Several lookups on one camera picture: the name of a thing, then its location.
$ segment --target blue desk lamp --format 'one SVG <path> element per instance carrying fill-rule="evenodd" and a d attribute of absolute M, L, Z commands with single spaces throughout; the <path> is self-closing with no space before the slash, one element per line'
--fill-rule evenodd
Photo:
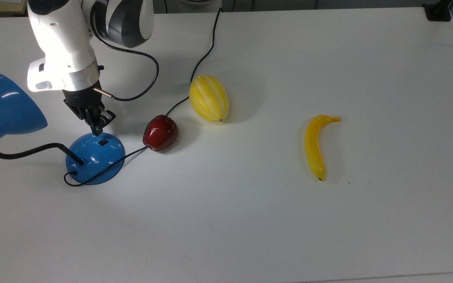
<path fill-rule="evenodd" d="M 47 126 L 46 118 L 24 90 L 0 74 L 0 138 L 6 134 L 28 134 Z M 121 141 L 111 134 L 86 134 L 68 149 L 61 143 L 49 143 L 17 154 L 3 154 L 2 159 L 17 159 L 43 150 L 58 148 L 66 153 L 66 167 L 79 183 L 100 184 L 114 177 L 123 165 L 119 162 L 94 180 L 96 173 L 124 157 Z"/>

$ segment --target yellow melon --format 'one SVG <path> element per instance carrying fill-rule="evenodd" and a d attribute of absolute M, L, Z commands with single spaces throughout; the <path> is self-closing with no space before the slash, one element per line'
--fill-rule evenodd
<path fill-rule="evenodd" d="M 204 119 L 220 122 L 228 114 L 228 97 L 223 85 L 211 75 L 199 75 L 189 91 L 194 110 Z"/>

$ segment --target red apple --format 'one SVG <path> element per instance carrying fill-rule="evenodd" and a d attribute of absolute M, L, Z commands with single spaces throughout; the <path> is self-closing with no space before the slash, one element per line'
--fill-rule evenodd
<path fill-rule="evenodd" d="M 142 143 L 151 150 L 159 152 L 171 147 L 178 138 L 178 133 L 176 122 L 165 115 L 158 115 L 146 126 Z"/>

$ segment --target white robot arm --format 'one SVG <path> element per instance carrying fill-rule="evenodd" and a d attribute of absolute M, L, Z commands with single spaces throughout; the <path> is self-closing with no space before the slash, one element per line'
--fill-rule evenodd
<path fill-rule="evenodd" d="M 116 116 L 104 109 L 98 92 L 91 9 L 106 40 L 133 48 L 151 36 L 153 0 L 29 0 L 29 20 L 45 57 L 30 64 L 27 84 L 31 91 L 63 90 L 65 104 L 98 136 Z"/>

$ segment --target yellow banana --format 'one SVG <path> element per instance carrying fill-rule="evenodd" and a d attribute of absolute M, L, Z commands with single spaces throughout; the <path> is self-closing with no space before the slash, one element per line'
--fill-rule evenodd
<path fill-rule="evenodd" d="M 319 132 L 322 127 L 332 122 L 340 122 L 339 117 L 331 117 L 328 115 L 319 115 L 311 120 L 305 130 L 304 144 L 307 161 L 312 172 L 320 181 L 324 181 L 326 177 L 326 168 L 322 160 L 322 154 L 319 149 Z"/>

